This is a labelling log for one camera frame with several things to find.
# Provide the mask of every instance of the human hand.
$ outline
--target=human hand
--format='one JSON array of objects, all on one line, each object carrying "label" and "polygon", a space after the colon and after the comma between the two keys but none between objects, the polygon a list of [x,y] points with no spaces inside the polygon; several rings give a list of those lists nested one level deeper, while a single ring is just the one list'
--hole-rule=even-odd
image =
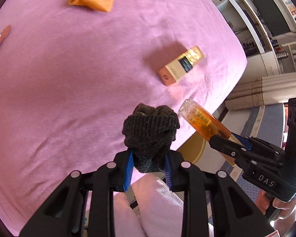
[{"label": "human hand", "polygon": [[[255,202],[256,206],[259,208],[259,210],[265,214],[267,208],[270,206],[270,200],[265,196],[266,192],[261,190],[258,194],[257,200]],[[289,217],[295,207],[296,207],[296,197],[294,197],[290,202],[283,202],[277,198],[273,200],[273,207],[281,209],[281,212],[278,214],[277,218],[275,221],[280,220],[280,219],[285,219]]]}]

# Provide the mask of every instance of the pink towel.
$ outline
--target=pink towel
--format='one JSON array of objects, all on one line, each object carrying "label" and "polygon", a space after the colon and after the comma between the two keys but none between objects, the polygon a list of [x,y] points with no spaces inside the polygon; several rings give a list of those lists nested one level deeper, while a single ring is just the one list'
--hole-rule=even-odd
[{"label": "pink towel", "polygon": [[[73,170],[125,150],[123,121],[138,103],[214,112],[246,57],[210,0],[115,0],[110,13],[68,0],[7,0],[0,31],[0,218],[17,235]],[[206,56],[181,82],[155,71],[198,45]],[[180,119],[172,148],[194,132]],[[141,177],[134,174],[133,181]]]}]

